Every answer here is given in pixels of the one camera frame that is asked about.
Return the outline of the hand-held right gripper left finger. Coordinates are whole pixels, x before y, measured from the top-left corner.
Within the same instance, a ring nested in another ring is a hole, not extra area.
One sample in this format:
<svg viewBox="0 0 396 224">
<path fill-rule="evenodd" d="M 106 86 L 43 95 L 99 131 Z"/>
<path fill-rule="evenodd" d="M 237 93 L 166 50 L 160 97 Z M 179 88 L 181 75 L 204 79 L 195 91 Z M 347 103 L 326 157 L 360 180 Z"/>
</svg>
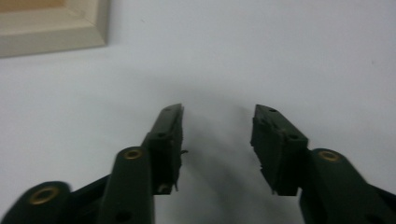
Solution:
<svg viewBox="0 0 396 224">
<path fill-rule="evenodd" d="M 182 104 L 163 108 L 142 146 L 150 155 L 154 195 L 169 195 L 177 189 L 179 170 L 182 165 L 184 107 Z"/>
</svg>

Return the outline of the wooden picture frame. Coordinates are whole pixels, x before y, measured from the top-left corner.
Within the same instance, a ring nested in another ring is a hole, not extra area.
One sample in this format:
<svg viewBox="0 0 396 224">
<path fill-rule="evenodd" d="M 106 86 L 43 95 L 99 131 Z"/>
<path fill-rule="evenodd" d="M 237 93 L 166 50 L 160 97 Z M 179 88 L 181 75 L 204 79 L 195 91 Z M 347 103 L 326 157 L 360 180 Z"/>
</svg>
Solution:
<svg viewBox="0 0 396 224">
<path fill-rule="evenodd" d="M 0 0 L 0 58 L 106 44 L 110 0 Z"/>
</svg>

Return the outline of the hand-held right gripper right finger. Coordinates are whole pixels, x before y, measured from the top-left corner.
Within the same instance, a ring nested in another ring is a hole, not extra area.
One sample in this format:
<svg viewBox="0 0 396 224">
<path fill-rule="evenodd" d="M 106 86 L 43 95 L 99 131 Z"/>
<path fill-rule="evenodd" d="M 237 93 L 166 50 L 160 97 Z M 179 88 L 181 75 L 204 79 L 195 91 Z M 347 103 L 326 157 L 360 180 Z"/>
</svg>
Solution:
<svg viewBox="0 0 396 224">
<path fill-rule="evenodd" d="M 250 144 L 262 175 L 280 196 L 296 196 L 308 139 L 278 110 L 256 105 Z"/>
</svg>

